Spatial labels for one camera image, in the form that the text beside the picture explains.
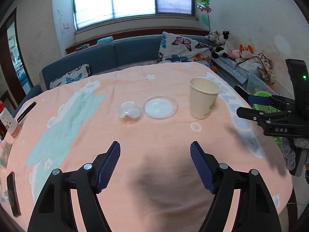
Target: glove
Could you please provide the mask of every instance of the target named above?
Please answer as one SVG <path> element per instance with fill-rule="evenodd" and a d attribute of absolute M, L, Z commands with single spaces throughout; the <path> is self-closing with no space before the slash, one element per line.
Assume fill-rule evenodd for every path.
<path fill-rule="evenodd" d="M 290 147 L 290 141 L 288 138 L 282 138 L 281 145 L 282 145 L 283 157 L 285 160 L 285 166 L 288 170 L 292 171 L 295 168 L 295 152 Z M 294 145 L 299 148 L 309 149 L 309 139 L 295 138 Z M 309 170 L 309 153 L 307 153 L 305 166 L 306 169 Z"/>

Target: pink tablecloth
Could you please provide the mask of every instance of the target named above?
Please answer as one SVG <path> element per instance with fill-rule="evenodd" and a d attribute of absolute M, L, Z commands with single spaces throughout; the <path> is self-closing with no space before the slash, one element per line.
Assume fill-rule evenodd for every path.
<path fill-rule="evenodd" d="M 211 115 L 204 120 L 189 114 L 188 82 L 196 76 L 212 79 L 221 87 Z M 144 115 L 131 125 L 119 120 L 121 103 L 142 105 L 154 95 L 176 99 L 176 115 L 165 120 Z M 77 170 L 106 152 L 114 140 L 121 145 L 121 156 L 109 186 L 98 195 L 113 232 L 199 230 L 213 195 L 204 189 L 190 157 L 195 140 L 234 170 L 258 169 L 278 212 L 290 197 L 291 176 L 275 141 L 263 136 L 255 122 L 237 117 L 236 109 L 249 107 L 247 103 L 199 63 L 136 66 L 92 76 L 46 91 L 23 109 L 33 101 L 37 105 L 26 116 L 8 167 L 0 174 L 1 204 L 11 214 L 6 177 L 15 172 L 22 215 L 14 219 L 25 230 L 50 172 Z M 77 194 L 72 192 L 77 225 L 84 231 Z M 225 231 L 231 231 L 238 195 L 235 191 Z"/>

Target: door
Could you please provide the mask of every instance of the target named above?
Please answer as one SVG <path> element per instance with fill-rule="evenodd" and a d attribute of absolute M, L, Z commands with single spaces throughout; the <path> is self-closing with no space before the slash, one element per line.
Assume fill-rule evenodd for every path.
<path fill-rule="evenodd" d="M 20 104 L 31 90 L 32 83 L 18 44 L 16 9 L 0 28 L 0 63 L 7 85 L 16 103 Z"/>

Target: textured blue pad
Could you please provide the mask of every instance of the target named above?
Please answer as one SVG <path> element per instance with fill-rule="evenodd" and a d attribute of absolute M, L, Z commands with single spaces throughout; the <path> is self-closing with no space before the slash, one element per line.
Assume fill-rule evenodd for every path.
<path fill-rule="evenodd" d="M 272 101 L 270 97 L 260 97 L 260 96 L 249 96 L 248 102 L 250 104 L 259 104 L 259 105 L 271 105 Z"/>
<path fill-rule="evenodd" d="M 102 167 L 98 171 L 98 180 L 95 186 L 97 192 L 100 193 L 103 189 L 107 187 L 119 157 L 120 157 L 120 144 L 117 142 L 107 155 Z"/>
<path fill-rule="evenodd" d="M 210 193 L 215 194 L 217 188 L 213 184 L 214 175 L 203 157 L 204 151 L 193 142 L 190 147 L 190 154 L 204 187 Z"/>

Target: sofa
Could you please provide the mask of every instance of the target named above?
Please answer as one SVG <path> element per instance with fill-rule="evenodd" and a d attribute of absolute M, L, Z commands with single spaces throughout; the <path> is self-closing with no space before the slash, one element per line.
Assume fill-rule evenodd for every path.
<path fill-rule="evenodd" d="M 186 36 L 204 44 L 213 45 L 202 36 Z M 98 75 L 132 66 L 145 65 L 147 62 L 156 63 L 161 42 L 161 35 L 140 36 L 112 41 L 110 43 L 91 46 L 78 52 L 71 53 L 64 58 L 44 67 L 42 75 L 46 88 L 55 78 L 83 65 L 89 64 L 91 74 Z M 229 74 L 223 70 L 217 73 L 232 87 L 237 84 Z M 14 116 L 27 100 L 42 93 L 39 85 L 34 86 L 16 109 Z"/>

